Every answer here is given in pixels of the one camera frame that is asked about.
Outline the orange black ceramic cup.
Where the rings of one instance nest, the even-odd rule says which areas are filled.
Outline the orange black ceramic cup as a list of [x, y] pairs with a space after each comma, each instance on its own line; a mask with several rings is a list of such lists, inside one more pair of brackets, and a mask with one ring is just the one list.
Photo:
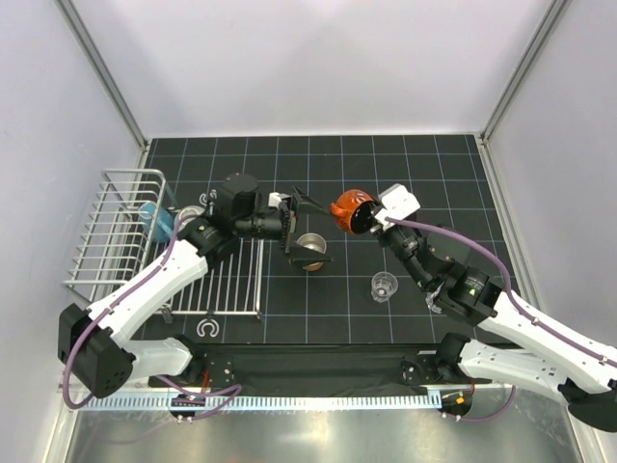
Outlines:
[[377, 204], [368, 193], [360, 189], [350, 189], [330, 204], [330, 212], [343, 232], [364, 234], [372, 227], [373, 211]]

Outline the grey ceramic mug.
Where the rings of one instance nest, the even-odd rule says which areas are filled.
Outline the grey ceramic mug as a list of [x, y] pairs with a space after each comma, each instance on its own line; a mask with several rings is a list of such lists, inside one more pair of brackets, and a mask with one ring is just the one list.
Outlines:
[[177, 218], [178, 219], [182, 219], [184, 217], [187, 216], [199, 216], [201, 214], [203, 214], [204, 212], [204, 208], [199, 206], [199, 205], [189, 205], [186, 207], [183, 207], [177, 214]]

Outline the blue ceramic mug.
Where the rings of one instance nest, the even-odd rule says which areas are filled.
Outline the blue ceramic mug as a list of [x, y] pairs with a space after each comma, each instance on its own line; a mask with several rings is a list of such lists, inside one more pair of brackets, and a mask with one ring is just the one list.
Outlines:
[[164, 207], [146, 202], [138, 209], [139, 221], [153, 243], [167, 243], [174, 232], [174, 217]]

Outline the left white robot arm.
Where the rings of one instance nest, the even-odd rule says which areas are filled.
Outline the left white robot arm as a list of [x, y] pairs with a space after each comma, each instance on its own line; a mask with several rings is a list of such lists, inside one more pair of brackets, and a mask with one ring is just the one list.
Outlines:
[[203, 356], [188, 339], [134, 340], [137, 330], [191, 283], [236, 254], [244, 238], [280, 242], [297, 267], [326, 262], [329, 256], [298, 245], [293, 234], [305, 214], [329, 209], [298, 188], [262, 196], [257, 180], [231, 174], [203, 201], [203, 211], [180, 218], [166, 250], [134, 278], [85, 309], [72, 304], [59, 317], [58, 358], [64, 366], [63, 396], [76, 377], [92, 397], [104, 398], [126, 382], [173, 377], [183, 386], [202, 379]]

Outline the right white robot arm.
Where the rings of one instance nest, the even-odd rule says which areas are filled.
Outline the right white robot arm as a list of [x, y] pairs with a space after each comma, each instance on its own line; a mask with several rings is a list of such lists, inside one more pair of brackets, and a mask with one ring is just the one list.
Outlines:
[[513, 290], [505, 264], [456, 231], [386, 211], [376, 215], [371, 231], [403, 264], [432, 310], [517, 346], [499, 350], [448, 335], [434, 359], [441, 380], [465, 376], [505, 382], [564, 404], [593, 428], [615, 432], [615, 347], [524, 301]]

